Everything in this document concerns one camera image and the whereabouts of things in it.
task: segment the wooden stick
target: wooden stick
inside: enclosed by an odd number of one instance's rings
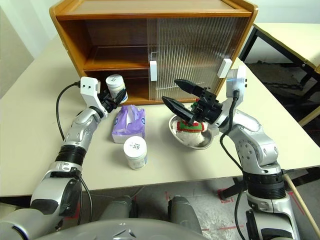
[[[292,189],[292,191],[294,192],[295,196],[296,196],[296,199],[299,201],[302,209],[304,210],[305,212],[305,215],[307,216],[307,218],[309,219],[314,231],[315,231],[315,234],[318,236],[318,238],[320,239],[320,229],[319,227],[317,226],[314,218],[312,217],[309,209],[307,208],[304,200],[302,199],[301,195],[299,194],[296,186],[294,185],[294,183],[291,181],[291,178],[289,177],[288,174],[284,174],[283,175],[284,179],[286,180],[286,182],[288,183],[289,187]]]
[[[308,124],[309,122],[311,122],[313,119],[315,119],[319,115],[320,115],[320,106],[318,106],[315,110],[313,110],[307,116],[302,118],[299,121],[300,126],[303,127],[304,125]]]

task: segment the black cable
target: black cable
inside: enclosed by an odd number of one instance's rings
[[[131,199],[133,199],[135,196],[137,196],[143,189],[145,188],[145,186],[140,187],[132,196],[130,196]]]
[[[238,193],[238,197],[236,198],[235,207],[234,207],[234,221],[235,221],[236,229],[238,230],[238,233],[239,233],[241,239],[246,240],[240,230],[239,223],[238,223],[238,207],[239,207],[239,202],[240,202],[242,193],[243,193],[243,191],[241,189],[241,191]]]
[[[236,103],[239,99],[239,91],[238,90],[235,90],[233,92],[233,101],[232,101],[232,104],[230,106],[230,109],[229,109],[229,127],[228,127],[228,130],[222,134],[222,136],[220,137],[220,144],[221,144],[221,147],[223,148],[223,150],[225,151],[225,153],[229,156],[229,158],[231,158],[231,160],[237,165],[237,167],[241,170],[241,172],[243,171],[241,165],[234,159],[234,157],[228,152],[228,150],[226,149],[225,145],[224,145],[224,138],[226,135],[228,135],[230,133],[230,131],[232,130],[232,127],[233,127],[233,122],[234,122],[234,109],[235,109],[235,106],[236,106]]]
[[[81,217],[82,217],[82,184],[80,184],[80,211],[79,211],[77,225],[80,225]]]
[[[58,123],[58,128],[59,128],[59,132],[61,134],[62,140],[65,140],[65,136],[64,136],[64,132],[62,131],[61,125],[60,125],[60,119],[59,119],[59,101],[60,98],[62,96],[62,94],[64,94],[64,92],[66,90],[68,90],[69,88],[73,87],[73,86],[78,86],[80,87],[80,82],[76,81],[68,86],[66,86],[58,95],[58,98],[56,99],[56,103],[55,103],[55,115],[56,115],[56,122]]]
[[[62,131],[62,128],[61,128],[61,124],[60,124],[60,118],[59,118],[59,101],[60,101],[60,98],[61,96],[64,94],[64,92],[66,90],[68,90],[69,88],[71,88],[72,86],[78,86],[80,87],[80,81],[76,81],[68,86],[66,86],[61,92],[60,94],[58,95],[57,99],[56,99],[56,103],[55,103],[55,115],[56,115],[56,121],[57,121],[57,124],[58,124],[58,128],[59,128],[59,132],[61,134],[61,137],[62,137],[62,140],[65,140],[65,135],[64,135],[64,132]],[[85,191],[87,192],[88,194],[88,197],[89,197],[89,202],[90,202],[90,216],[89,216],[89,223],[92,221],[92,215],[93,215],[93,207],[92,207],[92,198],[91,198],[91,195],[90,195],[90,192],[89,192],[89,189],[85,183],[85,181],[83,180],[82,177],[80,177],[80,182],[81,184],[84,186],[85,188]],[[80,193],[80,212],[79,212],[79,218],[78,218],[78,221],[77,221],[77,224],[79,225],[80,222],[81,222],[81,218],[82,218],[82,208],[83,208],[83,192],[82,192],[82,187],[80,185],[80,189],[81,189],[81,193]]]
[[[92,215],[93,215],[93,209],[92,209],[92,198],[91,198],[91,195],[90,195],[90,192],[89,192],[89,189],[85,183],[85,181],[83,180],[82,176],[80,177],[80,181],[82,183],[82,185],[84,186],[84,189],[86,191],[86,193],[88,194],[88,197],[89,197],[89,202],[90,202],[90,216],[89,216],[89,223],[92,222]]]

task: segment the wooden cabinet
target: wooden cabinet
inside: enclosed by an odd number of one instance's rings
[[[125,104],[141,105],[161,103],[162,95],[193,101],[175,79],[217,94],[221,62],[235,60],[257,11],[244,0],[64,0],[50,16],[79,76],[106,88],[106,77],[120,74]]]

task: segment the black metal frame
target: black metal frame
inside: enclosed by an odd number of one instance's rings
[[[15,205],[22,208],[29,208],[30,201],[31,201],[31,195],[0,197],[0,203]]]
[[[261,38],[262,40],[264,40],[267,44],[269,44],[270,46],[272,46],[274,49],[276,49],[277,51],[279,51],[281,54],[283,54],[285,57],[287,57],[288,59],[290,59],[294,65],[299,66],[302,70],[304,70],[306,72],[306,75],[302,78],[301,80],[301,85],[305,85],[306,82],[310,79],[310,78],[314,78],[317,83],[311,87],[311,89],[309,89],[299,100],[298,100],[298,104],[302,104],[303,102],[305,102],[306,100],[308,100],[311,95],[313,95],[314,93],[320,91],[320,74],[317,73],[313,67],[309,66],[307,63],[305,63],[303,60],[301,60],[299,57],[297,57],[296,55],[294,55],[292,52],[288,51],[286,48],[284,48],[282,45],[280,45],[279,43],[277,43],[276,41],[274,41],[273,39],[271,39],[270,37],[268,37],[267,35],[265,35],[263,32],[261,32],[259,29],[257,29],[256,27],[253,27],[250,36],[248,38],[248,40],[246,41],[242,52],[240,53],[240,60],[241,61],[245,61],[251,48],[253,47],[255,41],[257,40],[257,37]]]
[[[296,187],[320,179],[320,166],[306,168],[305,170],[308,172],[307,174],[292,179],[292,182]],[[220,199],[227,200],[228,198],[238,194],[240,191],[247,190],[246,183],[243,180],[241,180],[240,178],[233,177],[233,182],[234,182],[234,185],[232,185],[232,186],[228,187],[227,189],[222,190],[218,193]],[[287,182],[284,182],[284,184],[285,184],[285,189],[287,191],[291,191]]]

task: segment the jar lid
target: jar lid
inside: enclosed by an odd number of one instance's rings
[[[117,88],[117,87],[121,86],[122,84],[124,84],[124,79],[119,74],[113,74],[113,75],[108,76],[106,78],[105,82],[108,85],[108,87]]]
[[[147,152],[146,141],[140,136],[129,137],[123,145],[125,155],[132,159],[138,159]]]

